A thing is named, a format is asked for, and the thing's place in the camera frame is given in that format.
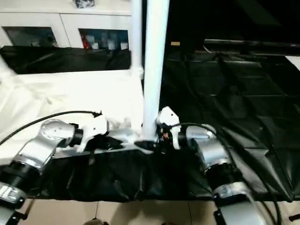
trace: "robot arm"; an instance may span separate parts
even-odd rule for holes
[[[205,177],[213,190],[218,208],[214,213],[217,224],[266,225],[241,173],[234,169],[229,153],[217,137],[205,128],[189,126],[186,138],[188,146],[197,149]]]
[[[43,175],[57,147],[79,145],[84,149],[94,135],[107,131],[107,123],[98,127],[76,128],[61,120],[45,121],[37,136],[29,140],[0,174],[0,225],[17,224],[26,216],[16,212],[25,202],[26,193]]]

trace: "cabinet door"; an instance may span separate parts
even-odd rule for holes
[[[61,14],[71,47],[130,49],[130,16]]]
[[[0,13],[0,45],[70,47],[59,14]]]

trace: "white pipe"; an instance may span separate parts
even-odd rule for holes
[[[148,0],[144,78],[143,138],[156,139],[169,0]]]
[[[131,3],[131,70],[143,79],[142,67],[142,0]]]

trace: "black tarp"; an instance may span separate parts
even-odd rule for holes
[[[128,51],[4,47],[19,74],[126,69]],[[278,201],[300,199],[300,71],[283,56],[165,55],[160,108],[181,122],[213,125],[230,145],[237,166],[271,200],[254,170]],[[32,189],[43,199],[116,201],[210,199],[197,157],[188,149],[144,155],[139,151],[54,160]]]

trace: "white cabinet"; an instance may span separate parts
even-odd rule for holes
[[[61,14],[74,48],[130,48],[131,17],[128,15]]]
[[[0,46],[70,47],[60,15],[0,13]]]
[[[130,0],[0,0],[0,47],[130,48]]]

